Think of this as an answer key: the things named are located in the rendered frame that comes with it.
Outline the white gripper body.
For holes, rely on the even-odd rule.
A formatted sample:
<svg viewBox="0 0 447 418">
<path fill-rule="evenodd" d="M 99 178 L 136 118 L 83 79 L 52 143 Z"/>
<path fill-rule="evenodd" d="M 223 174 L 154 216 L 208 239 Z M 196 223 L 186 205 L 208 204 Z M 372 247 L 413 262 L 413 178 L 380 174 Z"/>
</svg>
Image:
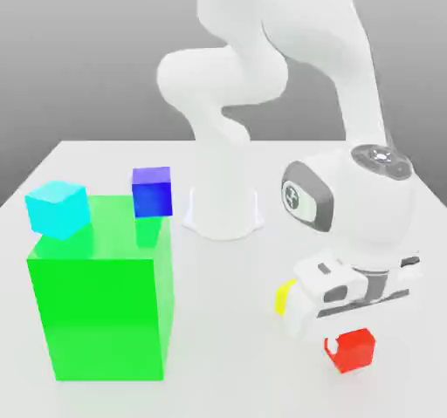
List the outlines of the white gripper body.
<svg viewBox="0 0 447 418">
<path fill-rule="evenodd" d="M 367 328 L 381 333 L 416 309 L 421 273 L 295 273 L 283 320 L 287 332 L 316 341 Z"/>
</svg>

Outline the small red cube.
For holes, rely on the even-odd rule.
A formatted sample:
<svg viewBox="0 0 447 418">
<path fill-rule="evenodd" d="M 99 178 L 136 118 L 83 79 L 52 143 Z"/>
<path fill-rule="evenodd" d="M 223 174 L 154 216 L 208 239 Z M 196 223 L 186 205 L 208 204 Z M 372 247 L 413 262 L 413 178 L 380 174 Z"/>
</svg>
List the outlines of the small red cube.
<svg viewBox="0 0 447 418">
<path fill-rule="evenodd" d="M 340 373 L 348 373 L 369 366 L 373 361 L 375 337 L 367 328 L 345 332 L 336 338 L 337 349 L 329 348 L 324 339 L 324 350 Z"/>
</svg>

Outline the small yellow cube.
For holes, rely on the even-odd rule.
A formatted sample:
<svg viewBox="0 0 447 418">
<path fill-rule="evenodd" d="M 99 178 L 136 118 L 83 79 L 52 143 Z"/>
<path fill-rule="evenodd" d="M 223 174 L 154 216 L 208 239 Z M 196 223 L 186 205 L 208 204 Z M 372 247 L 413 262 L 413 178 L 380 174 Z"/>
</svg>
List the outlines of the small yellow cube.
<svg viewBox="0 0 447 418">
<path fill-rule="evenodd" d="M 283 283 L 277 290 L 275 295 L 274 311 L 280 316 L 285 315 L 285 307 L 290 290 L 296 284 L 296 279 L 292 278 Z"/>
</svg>

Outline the small blue cube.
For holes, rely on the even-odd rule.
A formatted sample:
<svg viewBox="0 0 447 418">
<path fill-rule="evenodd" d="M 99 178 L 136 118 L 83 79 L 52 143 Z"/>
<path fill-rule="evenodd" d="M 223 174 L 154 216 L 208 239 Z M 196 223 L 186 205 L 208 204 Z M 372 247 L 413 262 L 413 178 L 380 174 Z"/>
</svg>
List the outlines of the small blue cube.
<svg viewBox="0 0 447 418">
<path fill-rule="evenodd" d="M 132 194 L 136 218 L 172 216 L 170 167 L 134 168 Z"/>
</svg>

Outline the small cyan cube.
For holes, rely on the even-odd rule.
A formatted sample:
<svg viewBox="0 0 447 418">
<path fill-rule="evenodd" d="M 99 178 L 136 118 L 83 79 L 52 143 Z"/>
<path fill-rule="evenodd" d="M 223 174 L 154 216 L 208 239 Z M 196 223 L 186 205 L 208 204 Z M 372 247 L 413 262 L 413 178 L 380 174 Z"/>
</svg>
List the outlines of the small cyan cube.
<svg viewBox="0 0 447 418">
<path fill-rule="evenodd" d="M 50 181 L 25 197 L 31 229 L 43 236 L 66 240 L 91 222 L 86 187 Z"/>
</svg>

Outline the large green box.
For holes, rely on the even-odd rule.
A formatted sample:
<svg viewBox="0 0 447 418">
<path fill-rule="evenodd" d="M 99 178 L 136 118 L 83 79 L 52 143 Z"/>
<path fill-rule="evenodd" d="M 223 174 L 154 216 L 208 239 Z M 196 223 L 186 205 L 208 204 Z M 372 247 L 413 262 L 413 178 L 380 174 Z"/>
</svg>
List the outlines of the large green box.
<svg viewBox="0 0 447 418">
<path fill-rule="evenodd" d="M 27 257 L 57 380 L 163 380 L 175 309 L 171 222 L 91 195 L 91 222 Z"/>
</svg>

